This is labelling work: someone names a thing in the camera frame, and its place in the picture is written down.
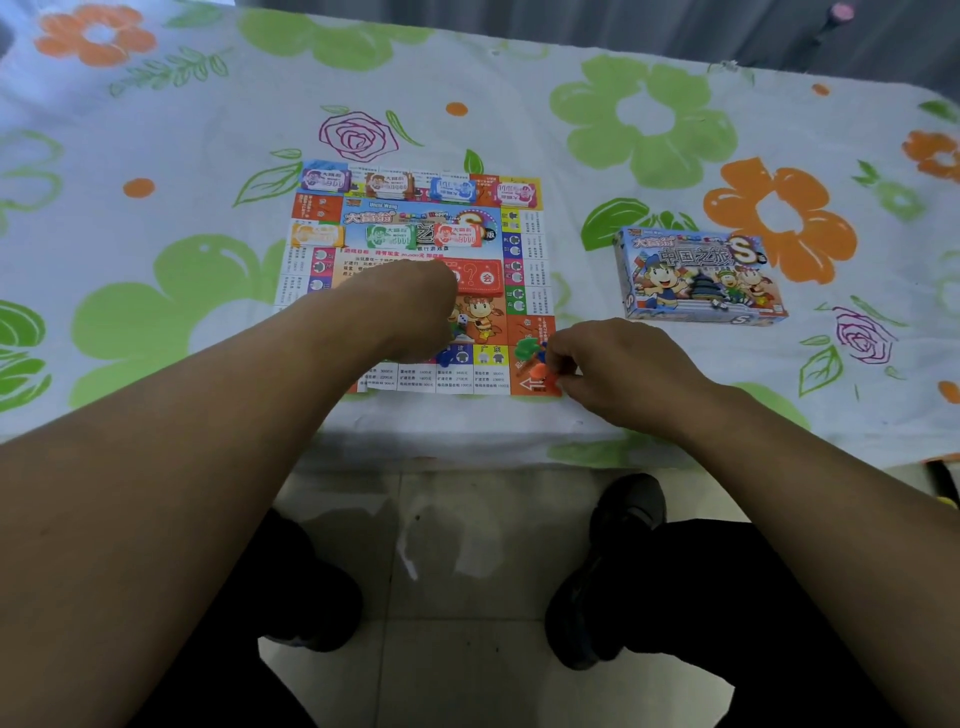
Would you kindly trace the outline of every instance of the shoe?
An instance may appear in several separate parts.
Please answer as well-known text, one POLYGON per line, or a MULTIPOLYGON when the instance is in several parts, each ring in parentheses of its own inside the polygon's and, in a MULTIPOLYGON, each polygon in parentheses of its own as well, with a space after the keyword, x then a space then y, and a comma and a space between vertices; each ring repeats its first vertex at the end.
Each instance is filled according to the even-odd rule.
POLYGON ((624 475, 604 491, 590 515, 587 560, 550 599, 543 620, 547 642, 566 667, 590 669, 623 649, 616 620, 609 619, 619 587, 616 557, 636 544, 638 532, 665 521, 663 490, 651 475, 624 475))
POLYGON ((344 646, 360 625, 363 595, 357 583, 342 569, 316 560, 310 574, 309 595, 298 611, 306 612, 299 628, 291 634, 264 635, 275 643, 306 647, 314 652, 332 652, 344 646))

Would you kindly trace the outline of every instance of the board game box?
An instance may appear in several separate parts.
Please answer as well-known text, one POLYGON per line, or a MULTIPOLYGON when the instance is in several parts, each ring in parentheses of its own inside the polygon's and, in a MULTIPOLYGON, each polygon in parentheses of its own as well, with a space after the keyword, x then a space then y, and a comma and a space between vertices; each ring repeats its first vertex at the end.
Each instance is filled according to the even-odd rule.
POLYGON ((381 362, 350 391, 561 394, 542 366, 556 324, 540 180, 306 162, 275 309, 402 258, 456 275, 453 343, 420 364, 381 362))
POLYGON ((787 317, 758 237, 623 228, 613 245, 628 319, 770 326, 787 317))

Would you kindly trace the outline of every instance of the white tablecloth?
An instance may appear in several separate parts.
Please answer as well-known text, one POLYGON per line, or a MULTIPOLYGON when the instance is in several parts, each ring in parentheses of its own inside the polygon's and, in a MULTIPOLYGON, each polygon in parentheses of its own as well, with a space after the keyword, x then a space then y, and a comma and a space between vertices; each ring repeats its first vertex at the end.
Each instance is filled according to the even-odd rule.
MULTIPOLYGON (((560 326, 622 315, 621 226, 760 234, 790 317, 664 325, 697 364, 879 466, 960 449, 960 128, 929 91, 184 2, 18 12, 6 437, 269 315, 299 165, 344 158, 540 177, 560 326), (321 141, 358 111, 360 141, 321 141)), ((566 399, 393 392, 345 399, 318 448, 330 468, 684 461, 566 399)))

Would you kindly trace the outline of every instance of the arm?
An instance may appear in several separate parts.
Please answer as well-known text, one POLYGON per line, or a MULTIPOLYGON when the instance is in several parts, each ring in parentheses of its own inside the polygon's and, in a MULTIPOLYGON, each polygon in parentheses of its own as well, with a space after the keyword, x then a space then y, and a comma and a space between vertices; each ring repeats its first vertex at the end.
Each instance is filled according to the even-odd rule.
POLYGON ((547 357, 573 399, 676 442, 720 481, 911 725, 960 724, 955 510, 710 381, 658 328, 578 324, 550 339, 547 357))
POLYGON ((125 724, 330 408, 442 349, 455 294, 370 269, 0 448, 0 724, 125 724))

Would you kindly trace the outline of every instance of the leg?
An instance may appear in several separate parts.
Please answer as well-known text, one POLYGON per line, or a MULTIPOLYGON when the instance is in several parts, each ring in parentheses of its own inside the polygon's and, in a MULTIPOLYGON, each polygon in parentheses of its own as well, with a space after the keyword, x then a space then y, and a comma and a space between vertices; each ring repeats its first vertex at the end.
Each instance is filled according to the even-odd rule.
POLYGON ((902 725, 751 524, 663 524, 659 492, 650 476, 621 478, 594 511, 588 561, 547 615, 565 664, 589 667, 622 646, 674 655, 736 687, 724 726, 824 715, 902 725))
POLYGON ((217 597, 131 727, 219 724, 313 728, 297 699, 260 660, 256 641, 318 651, 344 644, 362 599, 345 573, 318 560, 303 530, 270 511, 217 597))

